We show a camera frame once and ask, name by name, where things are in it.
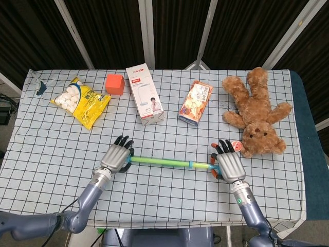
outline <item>checkered tablecloth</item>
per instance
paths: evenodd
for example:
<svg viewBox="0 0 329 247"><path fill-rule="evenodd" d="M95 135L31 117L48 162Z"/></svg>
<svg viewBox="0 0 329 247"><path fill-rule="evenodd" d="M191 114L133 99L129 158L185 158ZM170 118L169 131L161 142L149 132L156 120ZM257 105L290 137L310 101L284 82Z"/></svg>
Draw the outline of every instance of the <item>checkered tablecloth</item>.
<svg viewBox="0 0 329 247"><path fill-rule="evenodd" d="M78 76L96 92L105 92L107 74L122 74L125 89L89 131L50 99L61 94ZM43 214L62 210L88 184L93 168L110 143L121 134L135 141L135 155L207 162L218 138L239 140L242 130L223 122L222 115L236 106L222 88L222 80L247 71L152 70L166 118L141 125L124 70L29 71L12 138L0 171L0 210L17 214ZM47 85L42 96L35 82ZM177 114L194 80L214 87L198 127L178 120ZM273 107L293 105L288 70L269 71L268 89ZM287 149L282 155L242 158L255 198L279 232L290 232L306 218L304 176L295 116L274 124ZM201 169L134 164L117 173L89 217L96 227L193 227L239 225L244 220L228 184Z"/></svg>

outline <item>yellow snack bag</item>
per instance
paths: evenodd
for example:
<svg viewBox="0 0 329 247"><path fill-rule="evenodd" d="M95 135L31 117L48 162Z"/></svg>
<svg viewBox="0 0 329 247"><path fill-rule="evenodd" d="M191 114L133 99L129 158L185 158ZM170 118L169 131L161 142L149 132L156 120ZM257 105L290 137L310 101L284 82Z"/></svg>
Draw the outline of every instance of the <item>yellow snack bag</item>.
<svg viewBox="0 0 329 247"><path fill-rule="evenodd" d="M66 91L51 102L70 112L87 129L91 129L96 119L102 114L110 95L95 93L75 77Z"/></svg>

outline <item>white box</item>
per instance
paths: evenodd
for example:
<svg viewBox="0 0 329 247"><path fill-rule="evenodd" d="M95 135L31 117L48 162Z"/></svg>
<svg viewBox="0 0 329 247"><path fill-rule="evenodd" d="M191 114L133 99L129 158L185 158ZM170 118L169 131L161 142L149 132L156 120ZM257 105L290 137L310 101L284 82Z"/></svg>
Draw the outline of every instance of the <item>white box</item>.
<svg viewBox="0 0 329 247"><path fill-rule="evenodd" d="M146 63L126 68L126 71L142 125L162 121L165 112Z"/></svg>

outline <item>orange block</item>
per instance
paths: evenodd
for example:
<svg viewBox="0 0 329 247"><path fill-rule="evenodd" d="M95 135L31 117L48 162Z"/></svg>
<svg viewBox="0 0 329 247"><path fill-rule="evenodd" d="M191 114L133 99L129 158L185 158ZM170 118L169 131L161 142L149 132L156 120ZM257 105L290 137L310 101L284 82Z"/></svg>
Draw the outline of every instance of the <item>orange block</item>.
<svg viewBox="0 0 329 247"><path fill-rule="evenodd" d="M123 76L107 75L105 88L109 94L122 95L124 90Z"/></svg>

